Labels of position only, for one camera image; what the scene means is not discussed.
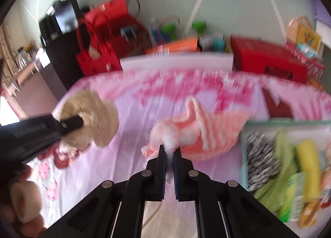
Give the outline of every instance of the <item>purple cloth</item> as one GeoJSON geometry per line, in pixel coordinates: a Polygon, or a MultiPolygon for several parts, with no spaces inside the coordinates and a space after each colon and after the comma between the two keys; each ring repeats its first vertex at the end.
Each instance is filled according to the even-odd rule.
{"type": "Polygon", "coordinates": [[[321,0],[312,0],[313,17],[331,27],[331,16],[324,7],[321,0]]]}

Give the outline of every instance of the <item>green cloth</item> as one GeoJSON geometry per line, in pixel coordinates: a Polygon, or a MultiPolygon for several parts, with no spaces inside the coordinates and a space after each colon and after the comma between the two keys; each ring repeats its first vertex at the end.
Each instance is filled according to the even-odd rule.
{"type": "Polygon", "coordinates": [[[275,157],[281,163],[280,172],[254,193],[254,197],[269,211],[277,211],[285,204],[287,182],[298,172],[294,147],[287,142],[286,132],[281,130],[277,133],[275,157]]]}

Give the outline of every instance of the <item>orange box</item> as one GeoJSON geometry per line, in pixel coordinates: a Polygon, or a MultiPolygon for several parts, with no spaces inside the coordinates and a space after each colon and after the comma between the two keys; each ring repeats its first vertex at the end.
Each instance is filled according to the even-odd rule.
{"type": "Polygon", "coordinates": [[[198,38],[185,38],[174,42],[169,42],[152,49],[148,49],[146,54],[155,54],[156,57],[168,56],[173,52],[199,52],[198,38]]]}

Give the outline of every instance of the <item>screw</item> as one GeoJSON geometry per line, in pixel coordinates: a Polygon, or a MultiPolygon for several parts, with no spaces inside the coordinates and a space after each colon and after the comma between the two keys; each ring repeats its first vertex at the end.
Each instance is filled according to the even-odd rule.
{"type": "Polygon", "coordinates": [[[236,186],[238,186],[238,182],[236,180],[229,180],[228,185],[231,188],[235,188],[236,186]]]}
{"type": "Polygon", "coordinates": [[[191,177],[197,177],[199,175],[199,172],[197,170],[191,170],[188,172],[188,175],[191,177]]]}
{"type": "Polygon", "coordinates": [[[113,185],[113,182],[111,182],[110,180],[106,180],[103,181],[101,185],[104,189],[108,189],[113,185]]]}
{"type": "Polygon", "coordinates": [[[148,177],[152,174],[152,172],[150,170],[143,170],[141,172],[141,175],[144,176],[144,177],[148,177]]]}

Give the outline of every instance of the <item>red handbag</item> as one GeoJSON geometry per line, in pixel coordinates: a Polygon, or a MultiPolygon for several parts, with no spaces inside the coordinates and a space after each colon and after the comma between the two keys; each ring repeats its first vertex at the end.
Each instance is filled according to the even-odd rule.
{"type": "Polygon", "coordinates": [[[110,71],[122,70],[120,62],[117,59],[111,44],[109,41],[102,41],[93,24],[84,19],[81,19],[77,28],[77,39],[81,53],[76,55],[76,59],[86,77],[110,71]],[[82,24],[86,24],[86,26],[89,27],[90,32],[92,32],[90,34],[90,46],[95,48],[95,50],[97,50],[100,55],[96,59],[91,57],[89,50],[85,50],[83,47],[82,36],[80,33],[80,26],[82,24]]]}

